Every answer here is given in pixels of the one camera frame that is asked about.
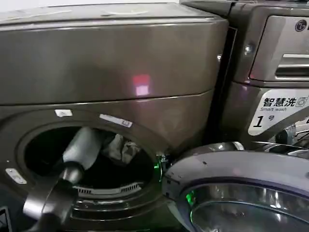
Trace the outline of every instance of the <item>lg logo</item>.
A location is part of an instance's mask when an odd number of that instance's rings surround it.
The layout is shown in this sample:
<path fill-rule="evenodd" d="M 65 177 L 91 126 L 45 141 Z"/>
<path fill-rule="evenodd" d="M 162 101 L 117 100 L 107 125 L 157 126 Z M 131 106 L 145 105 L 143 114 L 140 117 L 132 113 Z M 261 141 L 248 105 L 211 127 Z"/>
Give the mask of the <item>lg logo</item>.
<path fill-rule="evenodd" d="M 296 25 L 295 25 L 295 30 L 297 32 L 301 32 L 303 31 L 305 28 L 307 27 L 307 21 L 302 19 L 302 20 L 299 20 Z"/>

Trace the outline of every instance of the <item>washing machine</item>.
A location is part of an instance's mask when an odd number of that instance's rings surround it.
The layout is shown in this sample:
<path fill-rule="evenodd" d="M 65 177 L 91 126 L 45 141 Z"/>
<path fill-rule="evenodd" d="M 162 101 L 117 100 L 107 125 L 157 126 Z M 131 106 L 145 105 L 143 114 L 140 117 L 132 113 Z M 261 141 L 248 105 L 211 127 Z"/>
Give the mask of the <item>washing machine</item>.
<path fill-rule="evenodd" d="M 57 173 L 77 131 L 93 128 L 109 150 L 75 186 L 79 199 L 64 229 L 180 228 L 162 195 L 163 164 L 202 142 L 227 27 L 175 3 L 1 13 L 6 192 L 24 201 Z"/>
<path fill-rule="evenodd" d="M 183 0 L 182 3 L 229 20 L 208 135 L 213 135 L 214 130 L 219 135 L 217 141 L 307 146 L 307 2 Z"/>

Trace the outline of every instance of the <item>white wall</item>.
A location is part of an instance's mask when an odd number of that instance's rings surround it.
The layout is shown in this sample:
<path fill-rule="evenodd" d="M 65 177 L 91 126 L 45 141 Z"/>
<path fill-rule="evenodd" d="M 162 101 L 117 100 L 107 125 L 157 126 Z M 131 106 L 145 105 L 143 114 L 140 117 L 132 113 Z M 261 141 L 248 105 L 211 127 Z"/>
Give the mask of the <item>white wall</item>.
<path fill-rule="evenodd" d="M 79 5 L 123 2 L 179 2 L 179 0 L 0 0 L 0 12 L 42 6 Z"/>

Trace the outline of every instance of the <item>washer door window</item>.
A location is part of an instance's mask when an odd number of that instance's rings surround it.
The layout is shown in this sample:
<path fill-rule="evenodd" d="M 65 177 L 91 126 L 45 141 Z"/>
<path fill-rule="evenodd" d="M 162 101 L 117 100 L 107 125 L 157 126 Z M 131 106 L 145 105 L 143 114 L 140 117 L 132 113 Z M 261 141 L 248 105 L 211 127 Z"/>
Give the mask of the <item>washer door window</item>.
<path fill-rule="evenodd" d="M 162 186 L 171 212 L 189 231 L 309 231 L 308 159 L 195 151 L 167 170 Z"/>

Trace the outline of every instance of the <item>drum opening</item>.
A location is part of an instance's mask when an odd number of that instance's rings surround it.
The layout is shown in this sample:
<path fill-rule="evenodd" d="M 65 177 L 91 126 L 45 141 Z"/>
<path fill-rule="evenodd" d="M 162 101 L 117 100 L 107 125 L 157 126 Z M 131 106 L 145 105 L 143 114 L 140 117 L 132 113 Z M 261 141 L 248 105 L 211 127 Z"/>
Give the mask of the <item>drum opening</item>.
<path fill-rule="evenodd" d="M 63 168 L 62 154 L 81 127 L 62 127 L 34 137 L 25 149 L 25 163 L 36 176 L 54 175 Z M 153 178 L 154 164 L 133 141 L 110 131 L 100 130 L 104 139 L 93 166 L 85 171 L 77 188 L 84 198 L 123 197 L 144 188 Z M 113 153 L 126 156 L 116 159 Z"/>

